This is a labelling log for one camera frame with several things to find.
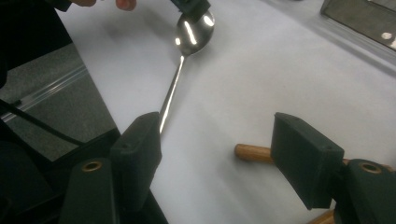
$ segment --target brass insert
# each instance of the brass insert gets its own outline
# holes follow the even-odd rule
[[[369,162],[361,162],[359,163],[359,167],[363,169],[365,172],[372,173],[375,175],[382,173],[382,170],[377,165],[374,165]]]
[[[90,162],[85,163],[82,166],[81,170],[83,172],[88,173],[88,172],[92,172],[95,170],[99,170],[101,167],[102,167],[102,163],[100,161],[90,161]]]

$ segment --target metal spoon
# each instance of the metal spoon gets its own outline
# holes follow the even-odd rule
[[[187,57],[200,51],[206,46],[213,35],[215,29],[215,19],[213,15],[207,11],[196,23],[191,23],[186,16],[181,15],[177,22],[176,45],[181,52],[180,64],[175,72],[169,91],[163,101],[163,107],[160,111],[160,133],[163,131],[163,125],[169,114],[169,108],[175,96],[177,81],[180,76],[181,68]]]

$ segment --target spoon handle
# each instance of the spoon handle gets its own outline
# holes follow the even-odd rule
[[[166,94],[166,98],[163,101],[163,107],[161,108],[161,111],[160,111],[160,133],[163,132],[163,126],[164,126],[165,121],[169,115],[169,108],[171,107],[172,100],[175,96],[178,78],[180,77],[181,68],[183,67],[183,64],[185,61],[186,61],[186,57],[181,56],[180,63],[179,63],[178,68],[175,72],[171,86],[169,87],[168,93]]]

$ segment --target black plastic block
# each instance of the black plastic block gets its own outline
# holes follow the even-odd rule
[[[60,224],[117,223],[110,160],[91,159],[77,164],[70,175]]]
[[[191,22],[197,22],[209,10],[206,0],[171,0]]]
[[[161,158],[159,113],[142,115],[110,149],[122,211],[136,212],[143,206]]]
[[[329,208],[331,176],[344,150],[302,119],[276,113],[271,157],[308,209]]]

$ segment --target metal plate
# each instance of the metal plate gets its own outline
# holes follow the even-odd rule
[[[393,0],[326,0],[321,14],[396,50],[395,8]]]

